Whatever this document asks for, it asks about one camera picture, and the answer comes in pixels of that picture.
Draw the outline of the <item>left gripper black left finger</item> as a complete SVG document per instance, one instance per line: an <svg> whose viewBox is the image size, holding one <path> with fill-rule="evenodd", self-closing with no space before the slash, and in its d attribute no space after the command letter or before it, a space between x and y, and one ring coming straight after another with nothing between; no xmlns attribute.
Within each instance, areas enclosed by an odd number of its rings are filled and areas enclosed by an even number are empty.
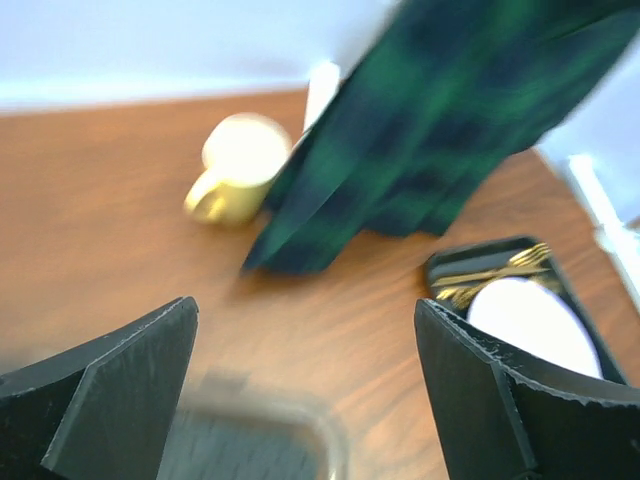
<svg viewBox="0 0 640 480"><path fill-rule="evenodd" d="M3 374L2 478L156 478L197 327L181 297Z"/></svg>

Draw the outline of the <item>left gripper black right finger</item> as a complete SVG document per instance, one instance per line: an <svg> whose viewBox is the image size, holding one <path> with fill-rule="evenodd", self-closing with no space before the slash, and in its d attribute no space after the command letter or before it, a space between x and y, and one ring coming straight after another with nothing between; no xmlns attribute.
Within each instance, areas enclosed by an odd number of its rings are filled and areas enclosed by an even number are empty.
<svg viewBox="0 0 640 480"><path fill-rule="evenodd" d="M538 359L431 299L417 348L452 479L636 479L639 391L597 337L602 376Z"/></svg>

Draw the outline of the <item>green plaid pleated skirt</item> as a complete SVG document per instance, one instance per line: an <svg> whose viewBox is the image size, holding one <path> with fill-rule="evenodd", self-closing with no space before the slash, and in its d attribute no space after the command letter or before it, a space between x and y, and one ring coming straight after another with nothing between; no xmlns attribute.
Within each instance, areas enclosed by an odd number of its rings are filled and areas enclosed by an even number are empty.
<svg viewBox="0 0 640 480"><path fill-rule="evenodd" d="M359 232L443 234L595 88L635 1L406 1L276 182L243 267L325 270Z"/></svg>

